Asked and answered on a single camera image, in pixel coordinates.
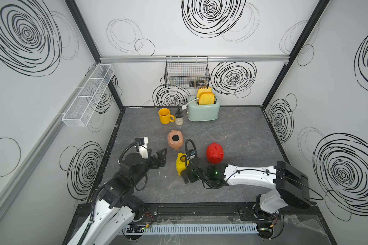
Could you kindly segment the pink piggy bank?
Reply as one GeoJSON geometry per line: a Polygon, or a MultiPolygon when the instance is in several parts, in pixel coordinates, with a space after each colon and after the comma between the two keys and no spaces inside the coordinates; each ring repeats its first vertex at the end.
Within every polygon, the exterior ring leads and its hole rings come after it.
{"type": "Polygon", "coordinates": [[[178,150],[184,144],[183,134],[178,130],[172,130],[171,132],[168,133],[167,141],[169,147],[178,150]]]}

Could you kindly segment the yellow piggy bank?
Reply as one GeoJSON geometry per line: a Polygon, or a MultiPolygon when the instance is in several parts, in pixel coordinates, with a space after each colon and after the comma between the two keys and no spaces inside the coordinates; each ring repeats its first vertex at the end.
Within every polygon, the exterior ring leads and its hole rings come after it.
{"type": "Polygon", "coordinates": [[[176,170],[178,172],[178,175],[180,176],[182,171],[186,170],[188,168],[189,160],[187,158],[187,155],[184,153],[178,153],[176,158],[176,170]]]}

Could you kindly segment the red piggy bank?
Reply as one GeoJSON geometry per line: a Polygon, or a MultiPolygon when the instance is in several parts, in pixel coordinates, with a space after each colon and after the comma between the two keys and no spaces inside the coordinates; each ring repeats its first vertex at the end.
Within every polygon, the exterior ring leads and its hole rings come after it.
{"type": "Polygon", "coordinates": [[[219,164],[224,158],[223,148],[217,143],[210,144],[206,149],[206,158],[212,164],[219,164]]]}

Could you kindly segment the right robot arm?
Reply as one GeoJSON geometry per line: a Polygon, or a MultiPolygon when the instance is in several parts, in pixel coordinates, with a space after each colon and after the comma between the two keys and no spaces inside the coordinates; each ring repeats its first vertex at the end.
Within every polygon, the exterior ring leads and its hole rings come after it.
{"type": "Polygon", "coordinates": [[[185,184],[198,180],[206,189],[248,185],[269,189],[256,197],[253,212],[257,218],[276,214],[291,206],[299,209],[311,207],[309,179],[292,165],[278,161],[266,167],[241,167],[232,164],[209,164],[199,158],[181,155],[176,159],[176,170],[185,184]]]}

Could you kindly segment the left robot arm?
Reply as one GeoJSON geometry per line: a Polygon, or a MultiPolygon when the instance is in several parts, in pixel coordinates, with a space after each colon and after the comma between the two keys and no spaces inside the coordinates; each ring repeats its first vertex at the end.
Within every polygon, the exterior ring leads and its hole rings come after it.
{"type": "Polygon", "coordinates": [[[145,203],[134,195],[136,185],[151,169],[166,164],[164,148],[143,158],[134,152],[121,154],[119,171],[94,194],[90,215],[68,242],[69,245],[108,245],[132,221],[143,217],[145,203]]]}

